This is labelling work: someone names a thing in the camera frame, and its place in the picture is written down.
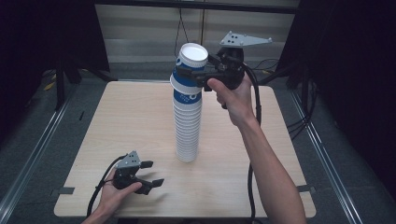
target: stack of paper cups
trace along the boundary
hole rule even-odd
[[[181,47],[176,65],[199,71],[205,69],[206,62],[207,50],[188,43]],[[202,88],[198,88],[190,78],[178,75],[176,68],[170,82],[174,88],[176,154],[181,161],[193,161],[198,155]]]

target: table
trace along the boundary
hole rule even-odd
[[[260,87],[260,94],[264,133],[294,183],[305,185],[275,94],[269,87]],[[75,188],[74,193],[60,195],[55,215],[84,217],[107,166],[136,150],[141,161],[154,161],[137,176],[164,182],[149,195],[130,195],[116,217],[250,217],[248,154],[228,112],[213,91],[203,92],[199,154],[195,161],[183,162],[176,155],[172,97],[168,82],[107,84],[64,183]],[[266,217],[255,180],[253,193],[257,217]],[[306,216],[313,217],[316,208],[310,193],[301,196]]]

